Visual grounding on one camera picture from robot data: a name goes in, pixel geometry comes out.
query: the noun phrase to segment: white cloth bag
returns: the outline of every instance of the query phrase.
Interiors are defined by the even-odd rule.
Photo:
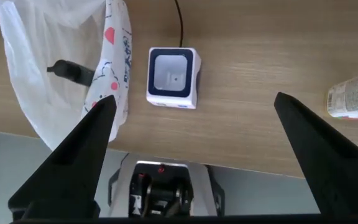
[[[109,140],[126,120],[132,34],[122,0],[0,0],[9,76],[20,107],[54,150],[101,98],[114,95]],[[92,85],[47,73],[57,60],[95,70]]]

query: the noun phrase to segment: wood grain surface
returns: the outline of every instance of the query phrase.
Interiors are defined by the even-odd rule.
[[[358,1],[179,0],[184,46],[203,61],[196,110],[145,99],[149,48],[179,43],[175,3],[126,3],[133,33],[129,116],[110,147],[302,176],[273,107],[279,91],[358,145],[358,121],[324,112],[328,88],[358,75]],[[10,86],[1,35],[0,131],[36,136]]]

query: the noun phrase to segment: black cable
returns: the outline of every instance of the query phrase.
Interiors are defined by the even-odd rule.
[[[182,45],[183,45],[183,19],[181,17],[180,6],[179,6],[179,3],[178,3],[178,0],[175,0],[175,4],[177,5],[178,14],[179,14],[179,20],[180,20],[180,42],[179,42],[179,47],[182,47]]]

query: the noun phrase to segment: bottle label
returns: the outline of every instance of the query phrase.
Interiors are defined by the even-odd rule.
[[[358,119],[358,77],[329,89],[327,109],[336,118]]]

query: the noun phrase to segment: small white box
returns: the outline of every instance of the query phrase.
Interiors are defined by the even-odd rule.
[[[195,109],[200,67],[200,56],[193,48],[152,47],[147,101],[156,106]]]

